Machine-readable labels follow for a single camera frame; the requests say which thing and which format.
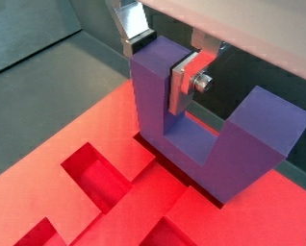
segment red platform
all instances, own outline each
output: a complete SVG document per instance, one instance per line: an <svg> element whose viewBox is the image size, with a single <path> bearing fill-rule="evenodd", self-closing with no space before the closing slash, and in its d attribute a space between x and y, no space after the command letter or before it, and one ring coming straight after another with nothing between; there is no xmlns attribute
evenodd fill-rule
<svg viewBox="0 0 306 246"><path fill-rule="evenodd" d="M0 246L306 246L306 191L271 171L219 209L134 139L131 83L0 175Z"/></svg>

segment white panel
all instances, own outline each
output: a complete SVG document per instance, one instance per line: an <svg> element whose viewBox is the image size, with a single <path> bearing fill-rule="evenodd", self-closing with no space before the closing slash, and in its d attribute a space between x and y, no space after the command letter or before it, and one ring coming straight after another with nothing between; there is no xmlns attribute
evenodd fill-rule
<svg viewBox="0 0 306 246"><path fill-rule="evenodd" d="M306 79L306 0L139 0Z"/></svg>

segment gray floor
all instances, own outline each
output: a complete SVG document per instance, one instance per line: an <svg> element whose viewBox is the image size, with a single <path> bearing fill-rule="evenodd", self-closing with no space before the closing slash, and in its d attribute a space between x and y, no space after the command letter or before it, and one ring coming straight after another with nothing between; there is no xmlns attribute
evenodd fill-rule
<svg viewBox="0 0 306 246"><path fill-rule="evenodd" d="M86 32L0 74L0 174L127 78L124 57Z"/></svg>

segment purple block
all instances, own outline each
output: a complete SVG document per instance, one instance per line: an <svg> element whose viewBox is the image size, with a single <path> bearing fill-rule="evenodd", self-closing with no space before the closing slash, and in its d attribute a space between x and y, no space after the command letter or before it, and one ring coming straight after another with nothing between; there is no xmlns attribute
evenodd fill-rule
<svg viewBox="0 0 306 246"><path fill-rule="evenodd" d="M285 159L306 128L306 111L257 87L217 138L168 112L170 68L190 51L159 37L130 59L140 134L226 203Z"/></svg>
<svg viewBox="0 0 306 246"><path fill-rule="evenodd" d="M287 156L306 128L306 111L257 86L227 120Z"/></svg>

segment metal bracket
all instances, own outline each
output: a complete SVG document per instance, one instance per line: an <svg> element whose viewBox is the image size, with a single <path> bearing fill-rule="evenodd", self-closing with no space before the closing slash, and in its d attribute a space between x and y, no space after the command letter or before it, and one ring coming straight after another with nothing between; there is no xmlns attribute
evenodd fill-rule
<svg viewBox="0 0 306 246"><path fill-rule="evenodd" d="M135 0L106 0L107 7L116 22L123 54L130 58L156 38L148 27L143 4Z"/></svg>
<svg viewBox="0 0 306 246"><path fill-rule="evenodd" d="M194 89L204 93L213 85L213 78L204 70L218 56L221 40L192 29L191 45L200 52L188 56L172 69L168 110L174 115L186 110Z"/></svg>

